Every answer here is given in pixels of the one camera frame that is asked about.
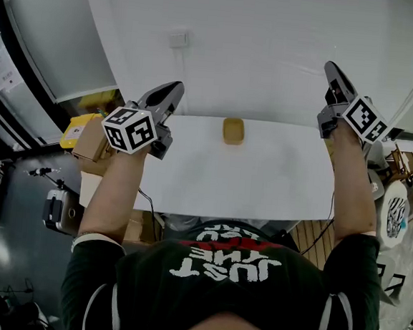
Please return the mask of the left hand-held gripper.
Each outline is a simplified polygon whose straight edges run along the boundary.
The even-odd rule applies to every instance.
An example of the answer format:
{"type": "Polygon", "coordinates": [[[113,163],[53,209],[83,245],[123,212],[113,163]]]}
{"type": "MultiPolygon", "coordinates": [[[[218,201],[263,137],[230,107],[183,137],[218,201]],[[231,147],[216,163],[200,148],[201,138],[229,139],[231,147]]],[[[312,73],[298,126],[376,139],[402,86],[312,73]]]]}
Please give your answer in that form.
{"type": "Polygon", "coordinates": [[[168,82],[146,92],[138,104],[130,101],[108,114],[102,129],[110,147],[135,154],[150,146],[149,154],[162,160],[173,141],[165,121],[177,109],[184,90],[182,82],[168,82]],[[159,107],[163,101],[164,110],[159,107]]]}

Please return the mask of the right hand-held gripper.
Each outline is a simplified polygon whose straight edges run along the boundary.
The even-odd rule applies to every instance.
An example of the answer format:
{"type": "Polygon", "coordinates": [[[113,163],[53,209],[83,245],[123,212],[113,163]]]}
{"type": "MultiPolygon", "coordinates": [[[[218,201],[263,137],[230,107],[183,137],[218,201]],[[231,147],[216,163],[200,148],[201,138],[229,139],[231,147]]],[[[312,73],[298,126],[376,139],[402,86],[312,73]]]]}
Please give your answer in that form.
{"type": "Polygon", "coordinates": [[[388,128],[380,112],[366,97],[357,93],[336,63],[327,61],[324,71],[330,89],[325,96],[327,105],[317,116],[321,138],[330,138],[338,121],[344,120],[360,140],[372,145],[379,141],[388,128]]]}

